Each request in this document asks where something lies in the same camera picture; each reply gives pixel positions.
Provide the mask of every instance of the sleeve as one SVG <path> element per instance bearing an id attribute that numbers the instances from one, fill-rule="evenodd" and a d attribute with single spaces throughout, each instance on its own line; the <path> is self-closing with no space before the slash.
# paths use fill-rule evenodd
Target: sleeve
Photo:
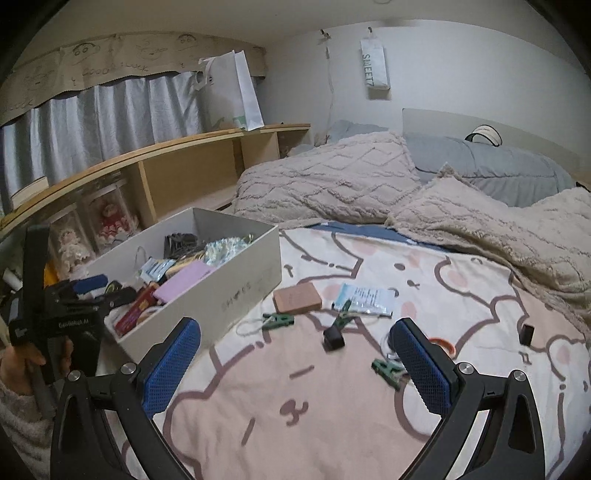
<path id="1" fill-rule="evenodd" d="M 41 418 L 33 395 L 18 395 L 1 380 L 0 426 L 33 475 L 48 480 L 53 422 Z"/>

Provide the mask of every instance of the blue fabric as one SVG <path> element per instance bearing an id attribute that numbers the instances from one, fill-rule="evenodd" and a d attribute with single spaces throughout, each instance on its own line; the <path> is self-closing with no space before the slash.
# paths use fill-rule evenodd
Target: blue fabric
<path id="1" fill-rule="evenodd" d="M 411 238 L 398 233 L 396 230 L 390 230 L 384 225 L 350 225 L 341 222 L 327 222 L 311 226 L 314 230 L 324 230 L 326 232 L 348 233 L 349 235 L 366 236 L 369 238 L 379 238 L 381 240 L 390 240 L 392 242 L 402 242 L 403 244 L 420 245 L 439 252 L 449 252 L 451 250 L 439 247 L 437 245 L 416 242 Z"/>
<path id="2" fill-rule="evenodd" d="M 164 411 L 201 345 L 201 328 L 191 319 L 145 382 L 142 407 L 149 418 Z"/>

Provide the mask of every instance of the gray pillow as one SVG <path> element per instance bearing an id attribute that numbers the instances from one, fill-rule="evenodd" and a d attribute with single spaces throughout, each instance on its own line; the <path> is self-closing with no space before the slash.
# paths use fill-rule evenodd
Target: gray pillow
<path id="1" fill-rule="evenodd" d="M 516 147 L 493 147 L 458 138 L 404 135 L 423 183 L 448 163 L 469 183 L 510 207 L 527 207 L 574 181 L 554 160 Z"/>

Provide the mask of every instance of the green clothespin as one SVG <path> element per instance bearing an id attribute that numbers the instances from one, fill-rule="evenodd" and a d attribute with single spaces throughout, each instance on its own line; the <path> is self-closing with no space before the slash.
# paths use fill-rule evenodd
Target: green clothespin
<path id="1" fill-rule="evenodd" d="M 339 331 L 345 328 L 345 326 L 355 318 L 355 315 L 349 313 L 350 306 L 351 300 L 347 300 L 333 322 L 333 325 L 336 326 Z"/>
<path id="2" fill-rule="evenodd" d="M 401 367 L 400 364 L 377 358 L 371 363 L 371 368 L 382 377 L 390 387 L 394 387 L 396 391 L 400 390 L 400 377 L 405 372 L 405 369 Z"/>
<path id="3" fill-rule="evenodd" d="M 286 313 L 264 313 L 262 317 L 264 319 L 271 319 L 263 324 L 262 330 L 273 330 L 279 327 L 289 327 L 289 325 L 293 325 L 295 323 L 294 316 L 288 315 Z"/>

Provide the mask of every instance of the human hand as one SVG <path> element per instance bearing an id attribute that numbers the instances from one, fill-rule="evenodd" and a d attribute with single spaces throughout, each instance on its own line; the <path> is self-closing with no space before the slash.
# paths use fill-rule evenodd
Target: human hand
<path id="1" fill-rule="evenodd" d="M 66 339 L 60 361 L 60 371 L 64 376 L 70 372 L 73 351 L 74 344 L 70 339 Z M 7 389 L 18 395 L 33 394 L 27 361 L 35 365 L 45 365 L 47 362 L 43 354 L 32 343 L 9 345 L 0 362 L 0 380 Z"/>

